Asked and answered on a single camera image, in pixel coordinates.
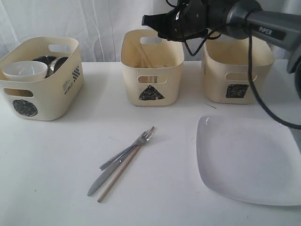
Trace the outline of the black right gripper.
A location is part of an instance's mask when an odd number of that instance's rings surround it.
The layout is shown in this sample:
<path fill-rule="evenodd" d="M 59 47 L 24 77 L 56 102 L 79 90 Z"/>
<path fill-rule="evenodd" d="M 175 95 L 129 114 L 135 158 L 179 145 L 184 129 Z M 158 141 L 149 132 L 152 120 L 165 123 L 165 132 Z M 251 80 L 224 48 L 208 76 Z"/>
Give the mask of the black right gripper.
<path fill-rule="evenodd" d="M 208 34 L 206 0 L 179 0 L 169 13 L 144 15 L 142 26 L 158 31 L 158 37 L 183 42 Z"/>

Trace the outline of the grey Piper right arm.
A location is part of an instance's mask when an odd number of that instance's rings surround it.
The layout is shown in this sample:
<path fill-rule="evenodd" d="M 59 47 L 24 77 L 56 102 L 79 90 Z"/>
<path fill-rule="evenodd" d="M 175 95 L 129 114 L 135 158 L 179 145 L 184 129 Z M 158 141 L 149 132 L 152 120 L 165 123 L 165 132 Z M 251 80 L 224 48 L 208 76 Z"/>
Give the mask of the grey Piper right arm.
<path fill-rule="evenodd" d="M 175 42 L 204 38 L 209 30 L 237 40 L 251 34 L 290 53 L 287 72 L 301 93 L 300 15 L 265 11 L 255 0 L 179 0 L 168 13 L 144 15 L 142 25 Z"/>

